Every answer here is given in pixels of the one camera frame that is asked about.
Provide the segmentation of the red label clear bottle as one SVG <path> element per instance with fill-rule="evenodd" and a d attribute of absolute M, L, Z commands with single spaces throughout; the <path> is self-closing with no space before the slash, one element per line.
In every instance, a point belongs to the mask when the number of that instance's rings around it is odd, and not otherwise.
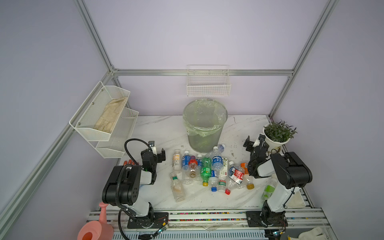
<path fill-rule="evenodd" d="M 225 190 L 227 195 L 230 195 L 233 190 L 237 189 L 242 184 L 244 175 L 245 170 L 240 165 L 235 164 L 233 161 L 229 161 Z"/>

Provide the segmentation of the green white label bottle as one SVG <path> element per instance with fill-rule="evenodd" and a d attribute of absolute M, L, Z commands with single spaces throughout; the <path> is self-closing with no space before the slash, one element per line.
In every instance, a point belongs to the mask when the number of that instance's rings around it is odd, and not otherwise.
<path fill-rule="evenodd" d="M 228 159 L 223 158 L 223 168 L 219 171 L 218 175 L 218 191 L 225 192 L 227 188 L 227 176 L 228 176 Z"/>

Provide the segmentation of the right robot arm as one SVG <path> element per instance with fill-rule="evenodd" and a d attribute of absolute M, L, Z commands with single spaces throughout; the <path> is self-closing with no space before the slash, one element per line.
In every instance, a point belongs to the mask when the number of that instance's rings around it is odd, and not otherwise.
<path fill-rule="evenodd" d="M 260 211 L 247 211 L 250 227 L 285 227 L 288 201 L 313 180 L 311 170 L 294 152 L 267 154 L 266 136 L 260 134 L 253 142 L 246 138 L 243 147 L 250 152 L 248 173 L 255 179 L 277 176 L 277 186 L 272 196 L 264 201 Z"/>

